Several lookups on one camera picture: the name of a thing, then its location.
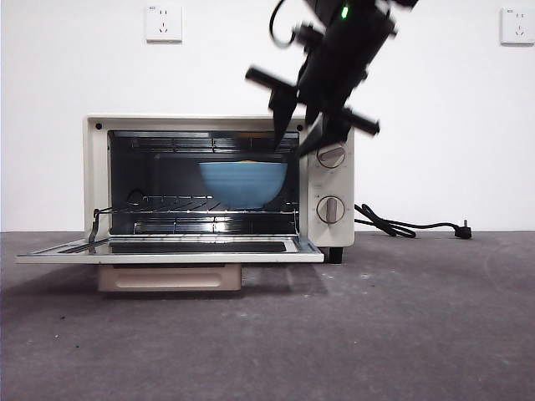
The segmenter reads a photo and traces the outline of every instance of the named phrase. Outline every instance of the electrical socket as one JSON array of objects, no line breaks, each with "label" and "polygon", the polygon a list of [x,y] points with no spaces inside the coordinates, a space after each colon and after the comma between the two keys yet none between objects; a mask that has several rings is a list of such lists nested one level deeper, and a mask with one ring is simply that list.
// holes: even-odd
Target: electrical socket
[{"label": "electrical socket", "polygon": [[503,8],[501,42],[534,44],[535,8]]},{"label": "electrical socket", "polygon": [[182,42],[182,7],[151,4],[145,12],[145,38],[148,43]]}]

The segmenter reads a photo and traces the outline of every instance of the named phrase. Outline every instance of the black cable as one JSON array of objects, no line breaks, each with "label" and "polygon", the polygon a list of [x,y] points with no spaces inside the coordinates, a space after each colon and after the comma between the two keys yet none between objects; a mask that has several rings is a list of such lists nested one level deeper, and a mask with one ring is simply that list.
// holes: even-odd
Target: black cable
[{"label": "black cable", "polygon": [[292,37],[288,42],[283,42],[277,38],[275,38],[275,35],[273,34],[273,24],[275,23],[275,17],[277,16],[278,9],[283,5],[284,0],[280,0],[278,2],[277,6],[275,6],[275,9],[273,10],[271,14],[271,18],[269,19],[269,34],[271,36],[271,39],[273,42],[280,48],[287,48],[290,46],[290,44],[293,43],[293,40],[295,40],[295,32],[292,30]]},{"label": "black cable", "polygon": [[458,226],[453,223],[435,223],[420,226],[417,224],[404,223],[402,221],[383,219],[382,217],[377,216],[374,211],[371,210],[371,207],[366,204],[363,204],[362,207],[355,205],[354,209],[358,213],[369,219],[369,221],[354,219],[355,223],[377,227],[389,236],[404,236],[405,238],[416,238],[416,233],[410,230],[409,228],[427,230],[429,228],[451,227],[455,231],[455,236],[457,238],[461,238],[463,240],[471,238],[471,228],[467,225],[466,220],[464,226]]}]

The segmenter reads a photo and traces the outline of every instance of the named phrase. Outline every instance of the white wall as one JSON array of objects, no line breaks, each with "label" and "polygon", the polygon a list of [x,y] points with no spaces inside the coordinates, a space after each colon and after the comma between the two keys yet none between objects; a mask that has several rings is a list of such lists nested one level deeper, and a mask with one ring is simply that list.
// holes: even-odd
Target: white wall
[{"label": "white wall", "polygon": [[[249,64],[297,74],[301,50],[268,38],[275,0],[177,3],[185,42],[147,45],[145,0],[3,1],[4,230],[83,229],[85,114],[266,114]],[[312,18],[287,3],[281,34]],[[535,229],[535,48],[499,46],[502,5],[420,0],[396,14],[399,36],[350,102],[383,128],[357,138],[359,202],[400,220]]]}]

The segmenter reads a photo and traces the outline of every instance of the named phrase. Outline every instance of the oven knob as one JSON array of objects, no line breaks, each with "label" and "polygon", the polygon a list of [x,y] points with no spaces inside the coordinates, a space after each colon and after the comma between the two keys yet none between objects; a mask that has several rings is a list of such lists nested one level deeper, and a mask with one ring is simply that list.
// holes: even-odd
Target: oven knob
[{"label": "oven knob", "polygon": [[335,169],[345,160],[345,149],[343,146],[336,144],[318,150],[318,161],[323,167]]},{"label": "oven knob", "polygon": [[323,222],[334,224],[344,217],[344,203],[335,196],[326,196],[318,203],[317,212]]}]

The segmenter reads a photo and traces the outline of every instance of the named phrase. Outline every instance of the oven door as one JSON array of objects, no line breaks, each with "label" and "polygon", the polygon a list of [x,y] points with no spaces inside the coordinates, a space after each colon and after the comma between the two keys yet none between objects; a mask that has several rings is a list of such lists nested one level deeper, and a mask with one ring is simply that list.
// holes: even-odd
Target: oven door
[{"label": "oven door", "polygon": [[18,263],[146,264],[322,262],[299,236],[111,236],[19,255]]}]

